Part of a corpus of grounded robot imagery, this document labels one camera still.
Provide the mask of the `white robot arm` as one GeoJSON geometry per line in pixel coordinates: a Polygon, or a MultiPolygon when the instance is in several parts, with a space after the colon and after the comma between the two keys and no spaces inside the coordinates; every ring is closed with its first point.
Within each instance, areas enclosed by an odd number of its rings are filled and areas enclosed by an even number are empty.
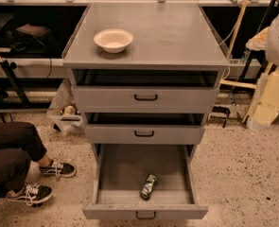
{"type": "Polygon", "coordinates": [[[279,14],[270,26],[250,38],[246,47],[254,51],[264,50],[267,61],[279,66],[279,14]]]}

